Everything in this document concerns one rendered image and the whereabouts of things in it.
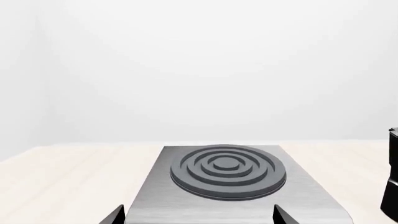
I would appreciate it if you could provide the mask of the dark grey round burner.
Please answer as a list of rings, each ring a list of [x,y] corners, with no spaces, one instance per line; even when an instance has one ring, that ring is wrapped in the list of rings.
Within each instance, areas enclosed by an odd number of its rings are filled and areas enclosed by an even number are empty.
[[[179,154],[170,178],[182,190],[221,201],[245,201],[280,190],[285,165],[269,152],[239,145],[210,145]]]

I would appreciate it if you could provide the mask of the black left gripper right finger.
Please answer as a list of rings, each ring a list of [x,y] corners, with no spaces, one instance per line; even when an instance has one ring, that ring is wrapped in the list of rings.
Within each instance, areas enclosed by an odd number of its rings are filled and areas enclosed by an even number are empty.
[[[279,205],[274,205],[272,214],[274,224],[299,224],[292,216],[290,216]]]

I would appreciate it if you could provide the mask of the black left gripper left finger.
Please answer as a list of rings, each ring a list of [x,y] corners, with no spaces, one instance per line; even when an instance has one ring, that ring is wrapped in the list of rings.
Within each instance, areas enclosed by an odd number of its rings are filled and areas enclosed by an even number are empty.
[[[106,218],[104,218],[99,224],[124,224],[124,222],[125,222],[124,205],[119,205],[108,216],[106,216]]]

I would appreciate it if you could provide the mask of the silver metal stove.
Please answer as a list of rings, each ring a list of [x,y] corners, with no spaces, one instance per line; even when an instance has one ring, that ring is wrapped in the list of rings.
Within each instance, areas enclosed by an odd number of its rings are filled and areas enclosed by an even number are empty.
[[[299,224],[354,224],[348,212],[280,146],[247,146],[279,158],[287,171],[277,192],[245,201],[221,201],[193,195],[170,178],[179,154],[203,146],[166,146],[127,212],[126,224],[274,224],[279,205]]]

